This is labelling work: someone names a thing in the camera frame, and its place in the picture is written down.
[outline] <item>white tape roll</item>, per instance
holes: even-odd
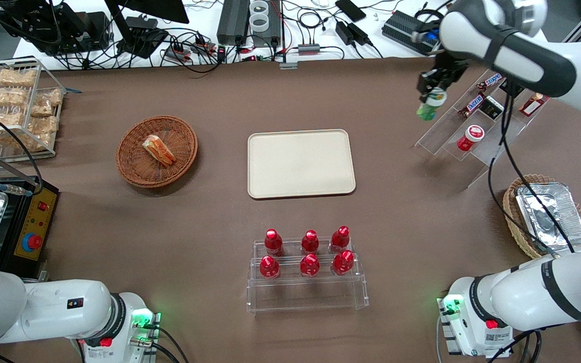
[[[253,14],[268,14],[268,3],[264,0],[253,0],[251,2],[251,15]]]
[[[261,33],[268,30],[268,16],[266,14],[263,13],[252,14],[250,18],[250,23],[253,32]]]

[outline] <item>smartphone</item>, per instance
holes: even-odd
[[[348,16],[354,23],[360,19],[364,19],[367,16],[367,14],[365,14],[362,9],[358,8],[357,5],[351,2],[351,0],[337,0],[335,2],[335,6],[339,7],[339,9],[342,10],[342,12],[346,14],[346,16]]]

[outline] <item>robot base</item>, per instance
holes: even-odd
[[[452,315],[442,316],[443,331],[449,324],[450,334],[445,334],[445,338],[450,340],[454,337],[461,353],[471,356],[486,356],[492,358],[496,352],[507,345],[512,339],[512,328],[486,328],[486,322],[481,320],[470,303],[470,285],[474,281],[471,277],[462,277],[455,281],[450,287],[449,294],[443,299],[439,299],[438,306],[440,313],[445,310],[457,310]],[[458,354],[448,348],[450,354]],[[510,351],[503,352],[499,357],[510,356]]]
[[[154,331],[141,329],[135,326],[138,323],[160,324],[160,314],[154,314],[145,306],[140,296],[133,292],[121,292],[120,297],[127,306],[125,323],[120,333],[113,338],[109,347],[90,347],[83,344],[83,352],[87,363],[154,363],[155,351],[152,348],[143,348],[129,345],[131,338],[150,338],[157,341]]]

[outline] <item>foil tray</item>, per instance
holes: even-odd
[[[581,247],[581,217],[568,186],[561,183],[530,184],[530,186],[562,226],[571,244]],[[521,186],[515,189],[514,193],[528,232],[555,251],[566,250],[568,245],[565,239],[530,190],[526,186]],[[540,253],[546,252],[537,242],[534,242],[534,245]]]

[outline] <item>wicker basket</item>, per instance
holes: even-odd
[[[555,179],[551,179],[550,177],[539,174],[528,174],[524,175],[524,177],[529,183],[544,184],[555,182]],[[517,204],[517,200],[514,197],[514,189],[519,188],[520,186],[523,186],[523,182],[521,182],[521,179],[518,177],[512,182],[512,184],[510,184],[508,189],[506,189],[505,193],[503,194],[503,209],[508,214],[510,214],[510,216],[512,216],[512,218],[517,221],[519,225],[525,227],[526,222],[524,221],[524,217],[521,216],[521,213],[519,212],[519,204]],[[575,204],[575,207],[577,208],[578,214],[581,217],[581,207],[577,203]],[[541,257],[542,255],[546,255],[546,253],[540,253],[540,251],[534,247],[533,241],[530,239],[530,237],[526,236],[516,225],[514,225],[514,223],[512,223],[512,221],[510,221],[508,218],[506,218],[505,221],[508,223],[508,228],[510,229],[510,233],[512,233],[512,237],[519,245],[519,248],[521,248],[521,250],[523,250],[526,255],[533,259]]]
[[[176,157],[174,164],[165,167],[143,149],[143,142],[150,134],[163,140]],[[196,158],[197,149],[196,134],[187,122],[161,115],[139,122],[127,131],[115,152],[115,164],[129,184],[158,188],[185,174]]]

